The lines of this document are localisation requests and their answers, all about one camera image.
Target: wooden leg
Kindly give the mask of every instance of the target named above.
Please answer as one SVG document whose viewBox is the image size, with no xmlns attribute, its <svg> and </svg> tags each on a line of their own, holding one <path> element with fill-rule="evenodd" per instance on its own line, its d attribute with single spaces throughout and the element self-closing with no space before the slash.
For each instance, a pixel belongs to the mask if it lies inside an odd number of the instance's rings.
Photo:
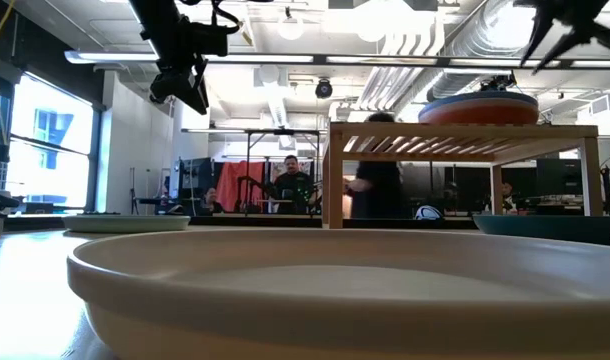
<svg viewBox="0 0 610 360">
<path fill-rule="evenodd" d="M 492 214 L 503 215 L 503 177 L 501 167 L 493 165 L 490 169 L 492 185 Z"/>
<path fill-rule="evenodd" d="M 329 149 L 323 157 L 323 227 L 329 227 Z"/>
<path fill-rule="evenodd" d="M 581 167 L 583 170 L 583 204 L 585 216 L 603 215 L 598 140 L 585 138 L 581 142 Z"/>
<path fill-rule="evenodd" d="M 340 134 L 331 134 L 329 148 L 329 228 L 343 228 L 343 142 Z"/>
</svg>

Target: wooden shelf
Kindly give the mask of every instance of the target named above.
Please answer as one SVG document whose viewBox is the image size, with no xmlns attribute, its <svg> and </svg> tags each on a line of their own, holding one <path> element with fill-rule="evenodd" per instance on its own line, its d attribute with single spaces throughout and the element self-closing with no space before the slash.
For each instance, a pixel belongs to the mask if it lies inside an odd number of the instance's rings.
<svg viewBox="0 0 610 360">
<path fill-rule="evenodd" d="M 491 169 L 493 212 L 502 214 L 502 165 L 579 147 L 585 212 L 602 214 L 596 126 L 331 123 L 328 132 L 323 165 L 323 223 L 330 228 L 342 226 L 336 212 L 340 213 L 337 208 L 342 201 L 344 160 L 487 163 Z"/>
</svg>

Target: red cloth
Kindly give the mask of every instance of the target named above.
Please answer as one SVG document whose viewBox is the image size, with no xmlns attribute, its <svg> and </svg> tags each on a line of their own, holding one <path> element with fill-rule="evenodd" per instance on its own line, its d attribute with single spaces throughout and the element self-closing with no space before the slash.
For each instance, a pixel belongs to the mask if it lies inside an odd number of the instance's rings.
<svg viewBox="0 0 610 360">
<path fill-rule="evenodd" d="M 218 179 L 216 189 L 216 201 L 223 205 L 225 211 L 234 211 L 234 205 L 238 199 L 238 178 L 247 175 L 247 162 L 225 163 L 221 171 L 221 177 Z M 263 180 L 263 163 L 250 162 L 249 176 L 258 181 Z M 241 201 L 247 200 L 247 181 L 241 183 Z M 263 193 L 258 187 L 254 187 L 251 193 L 251 202 L 256 203 L 263 198 Z"/>
</svg>

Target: security camera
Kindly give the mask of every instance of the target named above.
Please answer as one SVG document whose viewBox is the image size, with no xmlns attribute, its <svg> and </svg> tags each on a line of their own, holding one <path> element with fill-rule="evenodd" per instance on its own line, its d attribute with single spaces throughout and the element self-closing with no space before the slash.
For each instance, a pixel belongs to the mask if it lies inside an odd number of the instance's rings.
<svg viewBox="0 0 610 360">
<path fill-rule="evenodd" d="M 334 89 L 332 88 L 332 84 L 330 84 L 329 79 L 319 79 L 318 85 L 316 85 L 316 97 L 319 99 L 327 99 L 332 96 L 332 92 Z"/>
</svg>

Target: slatted shelf top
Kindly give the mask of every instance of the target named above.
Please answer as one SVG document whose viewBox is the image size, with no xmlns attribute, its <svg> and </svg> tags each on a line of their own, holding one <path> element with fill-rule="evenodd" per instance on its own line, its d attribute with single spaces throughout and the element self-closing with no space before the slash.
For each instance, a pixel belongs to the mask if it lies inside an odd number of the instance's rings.
<svg viewBox="0 0 610 360">
<path fill-rule="evenodd" d="M 598 128 L 331 123 L 329 134 L 326 151 L 334 142 L 344 160 L 509 163 L 578 147 L 581 139 L 598 137 Z"/>
</svg>

